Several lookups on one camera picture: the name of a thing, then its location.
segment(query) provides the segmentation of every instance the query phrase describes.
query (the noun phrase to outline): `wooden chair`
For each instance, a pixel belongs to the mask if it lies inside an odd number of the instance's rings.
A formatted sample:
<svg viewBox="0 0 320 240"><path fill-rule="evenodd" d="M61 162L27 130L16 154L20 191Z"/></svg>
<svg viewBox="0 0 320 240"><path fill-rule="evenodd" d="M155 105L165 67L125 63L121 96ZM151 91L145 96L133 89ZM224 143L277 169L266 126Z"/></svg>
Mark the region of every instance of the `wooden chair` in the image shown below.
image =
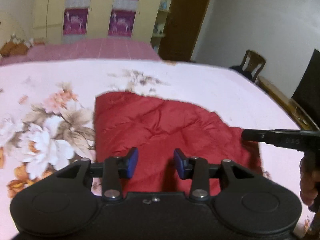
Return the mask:
<svg viewBox="0 0 320 240"><path fill-rule="evenodd" d="M248 62L248 66L246 67L245 70L242 70L242 68L244 67L245 62L247 61L247 58L249 58L249 62ZM252 82L255 82L257 79L257 76L259 75L259 73L261 72L261 70L263 69L263 67L266 64L266 60L259 55L258 53L256 53L253 50L247 50L247 52L244 55L243 61L241 63L240 66L236 66L236 67L231 67L232 69L238 71L240 74L248 77L248 73L251 74L252 76L252 72L261 64L261 66L257 69L257 71L255 72L254 76L252 77Z"/></svg>

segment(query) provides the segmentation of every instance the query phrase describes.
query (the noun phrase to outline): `hand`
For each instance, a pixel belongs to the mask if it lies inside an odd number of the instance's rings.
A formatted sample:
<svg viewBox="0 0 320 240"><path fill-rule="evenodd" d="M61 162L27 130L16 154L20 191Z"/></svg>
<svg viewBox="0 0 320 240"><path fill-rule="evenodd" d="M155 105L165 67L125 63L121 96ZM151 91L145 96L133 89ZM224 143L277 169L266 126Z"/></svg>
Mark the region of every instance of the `hand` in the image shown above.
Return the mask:
<svg viewBox="0 0 320 240"><path fill-rule="evenodd" d="M311 206L318 195L315 185L320 181L320 171L307 172L304 159L305 157L300 162L300 197L303 203Z"/></svg>

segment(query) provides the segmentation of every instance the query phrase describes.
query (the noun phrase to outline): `brown door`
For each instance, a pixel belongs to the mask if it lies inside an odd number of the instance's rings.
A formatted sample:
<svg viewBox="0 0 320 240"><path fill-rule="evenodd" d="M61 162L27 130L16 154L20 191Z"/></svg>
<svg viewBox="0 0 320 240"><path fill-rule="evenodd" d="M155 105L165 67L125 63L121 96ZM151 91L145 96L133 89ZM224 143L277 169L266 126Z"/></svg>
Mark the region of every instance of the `brown door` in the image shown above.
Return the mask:
<svg viewBox="0 0 320 240"><path fill-rule="evenodd" d="M164 60L189 61L209 0L172 0L159 55Z"/></svg>

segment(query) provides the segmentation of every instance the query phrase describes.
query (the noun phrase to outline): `red fabric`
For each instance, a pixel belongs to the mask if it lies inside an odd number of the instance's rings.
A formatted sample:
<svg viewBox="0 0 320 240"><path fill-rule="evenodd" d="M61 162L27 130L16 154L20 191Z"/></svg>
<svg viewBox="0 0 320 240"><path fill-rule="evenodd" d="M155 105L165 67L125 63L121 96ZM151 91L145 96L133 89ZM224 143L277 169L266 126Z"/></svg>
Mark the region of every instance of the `red fabric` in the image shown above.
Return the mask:
<svg viewBox="0 0 320 240"><path fill-rule="evenodd" d="M212 112L178 101L112 92L96 98L97 161L125 156L131 147L139 150L139 161L123 191L185 191L191 180L180 180L173 163L173 150L186 156L206 158L209 163L231 159L261 172L259 152L242 146L241 128L229 127ZM217 179L210 180L211 195L219 191Z"/></svg>

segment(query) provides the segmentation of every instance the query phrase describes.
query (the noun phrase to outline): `pink blanket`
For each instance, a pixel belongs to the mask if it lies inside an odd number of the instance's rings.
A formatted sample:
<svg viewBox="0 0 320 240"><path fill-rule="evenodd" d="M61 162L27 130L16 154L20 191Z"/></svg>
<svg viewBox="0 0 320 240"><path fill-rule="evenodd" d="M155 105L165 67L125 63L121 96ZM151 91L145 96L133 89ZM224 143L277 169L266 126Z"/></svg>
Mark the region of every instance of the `pink blanket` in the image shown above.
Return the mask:
<svg viewBox="0 0 320 240"><path fill-rule="evenodd" d="M3 58L0 65L79 58L161 60L152 47L145 42L126 39L89 39L66 45L34 46L25 56Z"/></svg>

